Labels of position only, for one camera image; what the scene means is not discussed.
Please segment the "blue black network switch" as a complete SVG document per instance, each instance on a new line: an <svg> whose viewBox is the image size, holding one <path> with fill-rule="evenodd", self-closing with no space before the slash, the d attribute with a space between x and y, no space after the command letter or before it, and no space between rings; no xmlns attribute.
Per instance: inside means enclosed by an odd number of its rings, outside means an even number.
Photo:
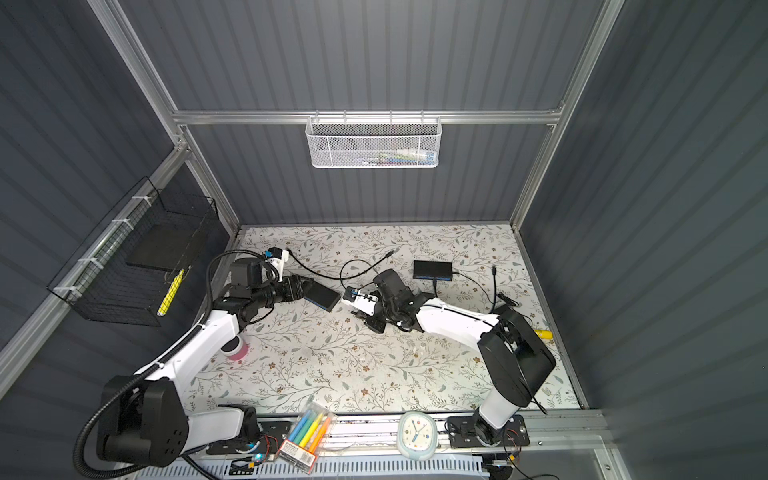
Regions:
<svg viewBox="0 0 768 480"><path fill-rule="evenodd" d="M304 293L304 299L326 312L332 312L341 299L341 294L321 283L313 282Z"/></svg>

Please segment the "black ribbed network switch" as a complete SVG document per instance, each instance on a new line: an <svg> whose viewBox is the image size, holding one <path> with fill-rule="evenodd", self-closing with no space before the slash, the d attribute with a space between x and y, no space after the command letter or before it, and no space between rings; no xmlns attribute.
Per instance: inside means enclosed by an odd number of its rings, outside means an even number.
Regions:
<svg viewBox="0 0 768 480"><path fill-rule="evenodd" d="M451 262L415 260L413 278L419 280L451 281L454 269Z"/></svg>

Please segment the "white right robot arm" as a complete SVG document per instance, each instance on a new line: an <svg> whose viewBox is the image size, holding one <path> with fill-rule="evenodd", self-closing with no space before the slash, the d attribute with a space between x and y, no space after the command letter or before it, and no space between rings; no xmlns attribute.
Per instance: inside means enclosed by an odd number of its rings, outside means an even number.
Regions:
<svg viewBox="0 0 768 480"><path fill-rule="evenodd" d="M524 315L507 304L490 313L462 309L431 293L415 294L392 269L374 280L377 298L365 325L382 333L388 325L453 340L476 350L492 388L474 413L472 430L487 445L499 443L517 412L536 404L536 393L556 367L556 359Z"/></svg>

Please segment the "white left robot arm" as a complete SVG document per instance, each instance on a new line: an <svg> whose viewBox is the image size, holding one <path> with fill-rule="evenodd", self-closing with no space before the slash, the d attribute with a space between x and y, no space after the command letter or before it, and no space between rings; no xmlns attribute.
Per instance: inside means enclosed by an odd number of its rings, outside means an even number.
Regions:
<svg viewBox="0 0 768 480"><path fill-rule="evenodd" d="M312 282L283 272L291 253L272 247L233 249L231 278L221 295L206 292L199 320L165 352L129 376L104 387L102 404L75 440L75 471L112 479L147 467L166 467L210 444L262 437L254 408L227 404L202 413L185 410L181 397L216 353L237 360L246 350L242 332L260 321L259 311L302 299Z"/></svg>

